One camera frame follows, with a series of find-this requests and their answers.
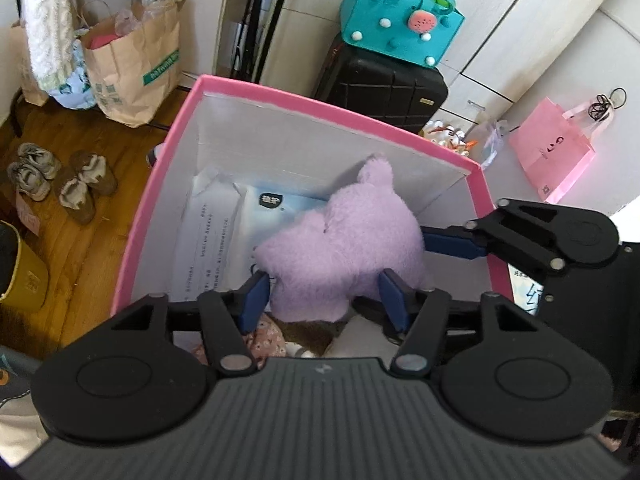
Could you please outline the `pink paper bag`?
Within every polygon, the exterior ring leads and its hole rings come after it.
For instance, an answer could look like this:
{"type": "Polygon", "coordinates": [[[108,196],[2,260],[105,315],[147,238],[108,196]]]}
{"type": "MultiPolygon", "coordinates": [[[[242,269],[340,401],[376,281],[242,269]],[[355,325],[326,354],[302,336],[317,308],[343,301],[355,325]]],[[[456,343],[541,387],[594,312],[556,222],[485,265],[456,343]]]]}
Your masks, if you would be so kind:
{"type": "Polygon", "coordinates": [[[510,134],[511,148],[541,200],[549,204],[562,200],[596,157],[592,141],[613,118],[608,99],[569,110],[544,99],[510,134]]]}

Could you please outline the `pink patterned fabric item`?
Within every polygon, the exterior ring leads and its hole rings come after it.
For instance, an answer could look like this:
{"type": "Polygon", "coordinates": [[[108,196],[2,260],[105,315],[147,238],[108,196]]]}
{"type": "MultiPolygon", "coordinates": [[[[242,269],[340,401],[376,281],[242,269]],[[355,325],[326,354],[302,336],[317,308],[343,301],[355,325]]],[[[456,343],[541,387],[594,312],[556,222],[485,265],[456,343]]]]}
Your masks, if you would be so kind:
{"type": "Polygon", "coordinates": [[[243,340],[259,368],[262,368],[270,358],[286,356],[286,341],[282,330],[266,314],[260,317],[256,330],[245,335],[243,340]]]}

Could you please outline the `grey sneaker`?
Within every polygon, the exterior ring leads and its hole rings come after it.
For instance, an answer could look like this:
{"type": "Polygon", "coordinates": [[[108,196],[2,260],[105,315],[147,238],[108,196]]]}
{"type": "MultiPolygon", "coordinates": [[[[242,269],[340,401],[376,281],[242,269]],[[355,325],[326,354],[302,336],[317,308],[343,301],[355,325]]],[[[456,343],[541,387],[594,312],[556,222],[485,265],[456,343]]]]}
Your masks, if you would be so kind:
{"type": "Polygon", "coordinates": [[[50,151],[35,143],[22,143],[17,155],[23,162],[38,169],[48,181],[54,180],[62,168],[61,162],[50,151]]]}
{"type": "Polygon", "coordinates": [[[12,162],[6,170],[14,188],[34,202],[42,202],[49,194],[51,185],[42,172],[29,162],[12,162]]]}

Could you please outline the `white brown plush toy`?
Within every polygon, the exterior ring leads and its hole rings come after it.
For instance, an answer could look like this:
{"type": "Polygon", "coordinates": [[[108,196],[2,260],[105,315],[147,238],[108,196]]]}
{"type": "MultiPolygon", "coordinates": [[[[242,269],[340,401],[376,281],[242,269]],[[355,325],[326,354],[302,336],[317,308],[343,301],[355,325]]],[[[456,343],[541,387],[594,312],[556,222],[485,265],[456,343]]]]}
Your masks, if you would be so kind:
{"type": "Polygon", "coordinates": [[[379,358],[387,366],[398,350],[381,326],[359,314],[337,323],[274,322],[285,339],[288,356],[296,358],[379,358]]]}

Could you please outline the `black tripod stand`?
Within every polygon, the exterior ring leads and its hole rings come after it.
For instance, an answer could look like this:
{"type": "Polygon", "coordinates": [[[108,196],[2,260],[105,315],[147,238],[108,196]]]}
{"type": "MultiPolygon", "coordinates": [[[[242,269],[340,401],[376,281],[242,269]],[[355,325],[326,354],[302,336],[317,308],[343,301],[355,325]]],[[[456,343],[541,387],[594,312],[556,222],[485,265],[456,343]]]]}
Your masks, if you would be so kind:
{"type": "Polygon", "coordinates": [[[285,0],[246,0],[234,35],[230,76],[259,84],[285,0]]]}

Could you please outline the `blue white plastic bag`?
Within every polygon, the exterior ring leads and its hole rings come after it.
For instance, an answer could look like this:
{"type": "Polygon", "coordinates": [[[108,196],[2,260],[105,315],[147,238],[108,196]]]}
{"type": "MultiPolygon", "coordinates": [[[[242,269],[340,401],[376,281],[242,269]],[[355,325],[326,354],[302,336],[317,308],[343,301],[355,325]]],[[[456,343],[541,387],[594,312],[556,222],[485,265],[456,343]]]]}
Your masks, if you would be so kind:
{"type": "Polygon", "coordinates": [[[86,70],[84,50],[79,38],[73,43],[74,69],[64,84],[50,90],[48,95],[69,110],[88,110],[96,106],[90,79],[86,70]]]}

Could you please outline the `blue white tissue pack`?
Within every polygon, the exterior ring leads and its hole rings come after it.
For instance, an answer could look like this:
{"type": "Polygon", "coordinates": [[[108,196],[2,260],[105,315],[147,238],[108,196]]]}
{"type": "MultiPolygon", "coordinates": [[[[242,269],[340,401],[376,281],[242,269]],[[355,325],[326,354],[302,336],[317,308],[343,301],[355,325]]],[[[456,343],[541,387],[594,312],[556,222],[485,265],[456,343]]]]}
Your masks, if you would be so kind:
{"type": "Polygon", "coordinates": [[[509,272],[514,304],[527,313],[536,315],[544,288],[514,266],[509,266],[509,272]]]}

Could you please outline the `soft cotton tissue pack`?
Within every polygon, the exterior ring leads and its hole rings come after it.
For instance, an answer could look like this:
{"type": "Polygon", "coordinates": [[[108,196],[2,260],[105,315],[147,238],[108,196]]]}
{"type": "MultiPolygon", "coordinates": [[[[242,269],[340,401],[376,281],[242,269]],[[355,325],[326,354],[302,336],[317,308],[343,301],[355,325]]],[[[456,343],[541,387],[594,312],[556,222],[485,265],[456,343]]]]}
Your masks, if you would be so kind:
{"type": "Polygon", "coordinates": [[[244,186],[227,255],[224,286],[239,288],[256,270],[254,249],[308,210],[324,206],[318,198],[281,193],[275,188],[244,186]]]}

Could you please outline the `brown paper bag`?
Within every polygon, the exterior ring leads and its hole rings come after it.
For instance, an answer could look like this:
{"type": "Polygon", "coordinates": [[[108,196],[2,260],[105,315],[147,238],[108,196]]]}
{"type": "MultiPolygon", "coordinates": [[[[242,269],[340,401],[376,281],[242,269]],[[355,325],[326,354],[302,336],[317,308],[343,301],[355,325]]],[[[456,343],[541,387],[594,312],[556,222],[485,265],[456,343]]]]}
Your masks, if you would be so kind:
{"type": "Polygon", "coordinates": [[[114,122],[150,122],[177,87],[180,20],[172,1],[137,4],[92,26],[81,37],[96,104],[114,122]]]}

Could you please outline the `pink cardboard box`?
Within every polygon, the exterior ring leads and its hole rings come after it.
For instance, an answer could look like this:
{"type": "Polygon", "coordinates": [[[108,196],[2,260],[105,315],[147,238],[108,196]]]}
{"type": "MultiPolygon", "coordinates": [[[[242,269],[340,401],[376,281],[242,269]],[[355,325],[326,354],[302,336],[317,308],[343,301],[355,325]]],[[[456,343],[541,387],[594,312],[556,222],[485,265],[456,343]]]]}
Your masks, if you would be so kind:
{"type": "Polygon", "coordinates": [[[172,124],[134,216],[114,292],[120,311],[178,285],[201,291],[204,240],[193,217],[194,188],[206,169],[237,184],[326,198],[352,183],[373,154],[387,157],[396,192],[424,226],[460,226],[494,208],[475,162],[416,134],[277,89],[198,78],[172,124]]]}

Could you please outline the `purple plush toy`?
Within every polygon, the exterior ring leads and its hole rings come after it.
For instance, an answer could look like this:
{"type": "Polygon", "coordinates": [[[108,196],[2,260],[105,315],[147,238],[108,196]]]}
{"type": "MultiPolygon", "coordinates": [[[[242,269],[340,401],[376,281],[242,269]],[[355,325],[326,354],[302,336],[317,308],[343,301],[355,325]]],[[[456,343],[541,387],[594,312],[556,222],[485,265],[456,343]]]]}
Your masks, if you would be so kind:
{"type": "Polygon", "coordinates": [[[383,156],[369,157],[357,180],[256,247],[272,279],[270,310],[281,322],[337,322],[352,300],[378,300],[378,274],[393,270],[409,286],[426,279],[416,216],[395,192],[383,156]]]}

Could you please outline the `brown fuzzy slipper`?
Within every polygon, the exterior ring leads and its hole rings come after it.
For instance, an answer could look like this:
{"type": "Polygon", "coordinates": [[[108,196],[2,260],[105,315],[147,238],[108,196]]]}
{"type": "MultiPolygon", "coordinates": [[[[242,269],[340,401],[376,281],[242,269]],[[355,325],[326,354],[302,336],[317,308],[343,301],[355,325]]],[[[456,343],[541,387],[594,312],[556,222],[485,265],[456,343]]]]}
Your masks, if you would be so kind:
{"type": "Polygon", "coordinates": [[[70,155],[70,166],[89,188],[100,195],[111,196],[117,190],[117,180],[103,155],[77,151],[70,155]]]}
{"type": "Polygon", "coordinates": [[[68,167],[63,167],[52,183],[52,191],[70,218],[82,226],[90,223],[96,215],[96,206],[88,185],[68,167]]]}

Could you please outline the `black suitcase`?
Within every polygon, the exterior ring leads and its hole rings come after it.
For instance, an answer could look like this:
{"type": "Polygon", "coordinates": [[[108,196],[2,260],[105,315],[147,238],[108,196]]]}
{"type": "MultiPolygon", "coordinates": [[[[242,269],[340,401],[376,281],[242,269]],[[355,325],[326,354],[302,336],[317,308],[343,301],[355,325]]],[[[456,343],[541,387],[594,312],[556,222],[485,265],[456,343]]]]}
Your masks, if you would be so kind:
{"type": "Polygon", "coordinates": [[[336,36],[312,97],[417,133],[445,103],[448,93],[436,68],[357,48],[336,36]]]}

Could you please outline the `yellow bin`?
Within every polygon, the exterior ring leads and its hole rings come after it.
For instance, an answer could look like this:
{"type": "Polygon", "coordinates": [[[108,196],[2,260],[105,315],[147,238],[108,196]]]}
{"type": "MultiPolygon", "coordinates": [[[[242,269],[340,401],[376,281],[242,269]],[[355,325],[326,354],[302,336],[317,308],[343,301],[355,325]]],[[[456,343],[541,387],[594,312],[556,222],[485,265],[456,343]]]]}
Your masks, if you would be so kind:
{"type": "Polygon", "coordinates": [[[1,221],[1,304],[24,312],[37,312],[46,300],[47,265],[21,238],[17,229],[1,221]]]}

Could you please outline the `printed paper sheet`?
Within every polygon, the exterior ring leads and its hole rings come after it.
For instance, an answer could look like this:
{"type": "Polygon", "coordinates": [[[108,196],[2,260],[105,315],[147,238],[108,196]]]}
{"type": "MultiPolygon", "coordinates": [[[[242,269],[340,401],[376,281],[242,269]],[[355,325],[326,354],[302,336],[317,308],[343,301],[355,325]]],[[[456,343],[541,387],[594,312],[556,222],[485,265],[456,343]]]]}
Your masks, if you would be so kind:
{"type": "Polygon", "coordinates": [[[238,227],[246,187],[210,165],[193,179],[175,250],[168,297],[192,301],[202,292],[240,287],[238,227]]]}

